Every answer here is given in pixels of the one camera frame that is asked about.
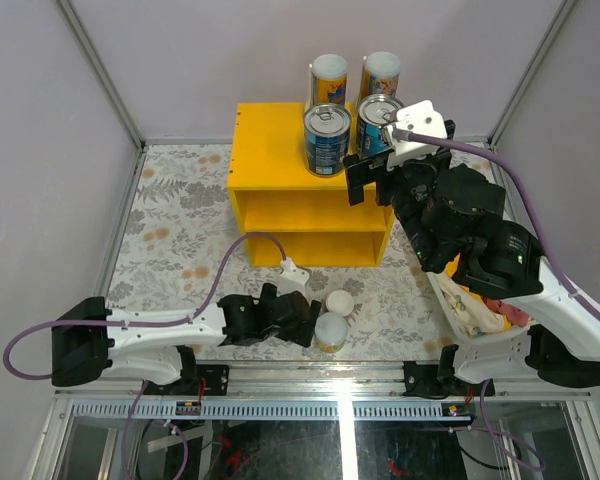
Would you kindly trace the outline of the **silver pull-tab can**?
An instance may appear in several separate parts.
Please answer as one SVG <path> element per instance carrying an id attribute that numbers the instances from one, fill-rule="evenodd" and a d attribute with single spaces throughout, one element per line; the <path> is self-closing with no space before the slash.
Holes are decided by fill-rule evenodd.
<path id="1" fill-rule="evenodd" d="M 339 104 L 310 107 L 304 114 L 304 138 L 308 170 L 316 176 L 331 177 L 341 172 L 348 154 L 351 115 Z"/>
<path id="2" fill-rule="evenodd" d="M 389 149 L 382 129 L 395 119 L 404 104 L 388 94 L 372 94 L 365 97 L 358 106 L 356 123 L 356 152 L 366 158 Z"/>

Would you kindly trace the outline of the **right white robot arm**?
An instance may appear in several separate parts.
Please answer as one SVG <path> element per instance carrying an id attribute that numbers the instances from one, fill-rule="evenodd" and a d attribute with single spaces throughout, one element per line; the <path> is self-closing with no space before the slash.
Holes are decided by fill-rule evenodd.
<path id="1" fill-rule="evenodd" d="M 376 186 L 376 203 L 393 209 L 423 271 L 455 262 L 453 281 L 534 320 L 523 338 L 522 370 L 573 389 L 600 386 L 600 305 L 558 267 L 534 210 L 533 227 L 505 219 L 506 191 L 478 171 L 453 166 L 454 151 L 505 164 L 492 151 L 457 142 L 446 121 L 439 137 L 384 129 L 388 149 L 344 159 L 350 205 Z"/>

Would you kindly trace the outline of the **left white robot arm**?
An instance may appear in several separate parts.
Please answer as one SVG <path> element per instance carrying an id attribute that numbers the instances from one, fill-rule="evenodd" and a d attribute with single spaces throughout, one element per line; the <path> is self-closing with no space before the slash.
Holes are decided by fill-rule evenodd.
<path id="1" fill-rule="evenodd" d="M 321 309 L 320 302 L 298 291 L 281 294 L 271 283 L 257 297 L 227 295 L 200 312 L 129 312 L 90 297 L 52 330 L 51 383 L 137 379 L 188 394 L 199 381 L 194 346 L 251 346 L 275 337 L 307 348 Z"/>

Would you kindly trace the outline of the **lidded can white lid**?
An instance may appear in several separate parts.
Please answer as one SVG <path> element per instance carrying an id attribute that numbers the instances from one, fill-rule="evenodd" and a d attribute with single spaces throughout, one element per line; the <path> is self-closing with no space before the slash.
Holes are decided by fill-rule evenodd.
<path id="1" fill-rule="evenodd" d="M 326 298 L 326 308 L 329 312 L 342 317 L 349 316 L 354 310 L 354 299 L 344 290 L 335 290 Z"/>

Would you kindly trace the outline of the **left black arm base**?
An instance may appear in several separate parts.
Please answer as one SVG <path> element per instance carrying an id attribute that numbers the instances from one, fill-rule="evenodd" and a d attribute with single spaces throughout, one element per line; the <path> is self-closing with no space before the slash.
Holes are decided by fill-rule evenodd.
<path id="1" fill-rule="evenodd" d="M 225 364 L 198 364 L 194 350 L 178 346 L 182 368 L 172 393 L 175 395 L 226 396 L 230 367 Z"/>

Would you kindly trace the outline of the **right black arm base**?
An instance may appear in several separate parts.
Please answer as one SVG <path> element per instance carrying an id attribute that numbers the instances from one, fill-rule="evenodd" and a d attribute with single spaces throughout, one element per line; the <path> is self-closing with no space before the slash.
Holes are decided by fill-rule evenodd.
<path id="1" fill-rule="evenodd" d="M 403 363 L 405 397 L 426 400 L 443 400 L 449 396 L 468 397 L 471 393 L 480 396 L 480 382 L 466 382 L 455 376 L 453 361 L 457 357 L 459 346 L 445 346 L 437 363 Z"/>

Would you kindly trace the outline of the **tall can with plastic lid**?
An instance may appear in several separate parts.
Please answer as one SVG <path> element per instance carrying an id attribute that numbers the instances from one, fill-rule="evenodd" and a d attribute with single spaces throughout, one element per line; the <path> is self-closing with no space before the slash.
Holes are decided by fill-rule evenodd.
<path id="1" fill-rule="evenodd" d="M 393 53 L 379 51 L 363 59 L 358 100 L 374 94 L 394 96 L 401 72 L 400 59 Z"/>

